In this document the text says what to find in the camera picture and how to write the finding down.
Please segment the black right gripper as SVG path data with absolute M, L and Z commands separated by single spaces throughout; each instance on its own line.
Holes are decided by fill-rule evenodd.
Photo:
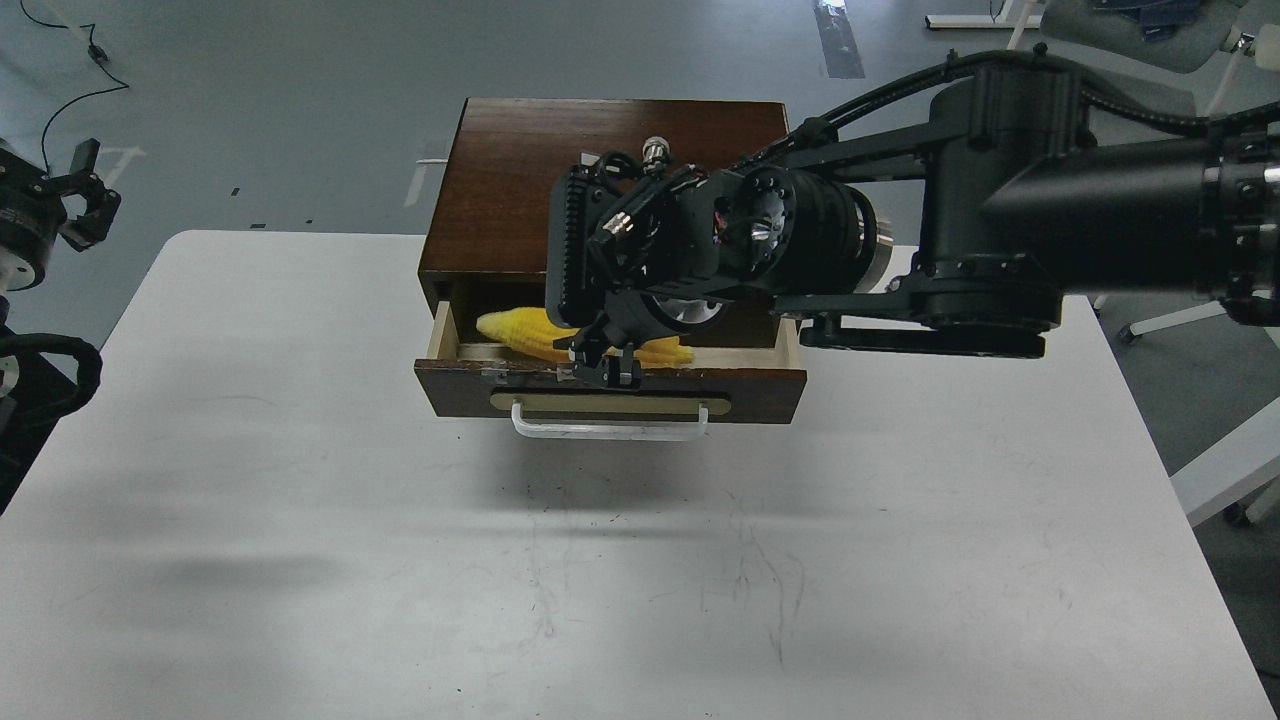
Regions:
M 572 374 L 637 389 L 637 346 L 617 336 L 694 334 L 731 304 L 852 293 L 881 279 L 881 223 L 869 199 L 813 170 L 709 172 L 676 165 L 663 138 L 644 158 L 585 156 L 550 196 L 545 306 Z

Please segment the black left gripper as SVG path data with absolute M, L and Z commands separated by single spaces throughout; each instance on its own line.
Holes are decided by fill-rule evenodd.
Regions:
M 101 143 L 76 146 L 68 173 L 47 178 L 10 150 L 1 151 L 1 288 L 20 291 L 44 282 L 59 234 L 77 252 L 108 237 L 122 196 L 96 172 Z M 60 199 L 79 197 L 84 210 L 67 219 Z

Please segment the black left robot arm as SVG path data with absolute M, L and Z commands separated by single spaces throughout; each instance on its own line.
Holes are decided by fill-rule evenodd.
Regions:
M 63 237 L 77 252 L 108 237 L 122 197 L 96 172 L 100 142 L 78 143 L 68 173 L 46 170 L 1 152 L 1 319 L 10 296 L 42 283 L 52 246 Z M 8 509 L 40 450 L 64 416 L 79 411 L 101 382 L 100 351 L 79 337 L 15 333 L 3 327 L 1 507 Z

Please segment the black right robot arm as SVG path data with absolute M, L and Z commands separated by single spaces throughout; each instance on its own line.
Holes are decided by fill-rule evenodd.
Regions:
M 1277 324 L 1277 104 L 1147 108 L 1089 67 L 950 54 L 723 170 L 662 138 L 554 186 L 545 307 L 576 377 L 763 293 L 817 348 L 1036 359 L 1070 293 L 1190 291 Z

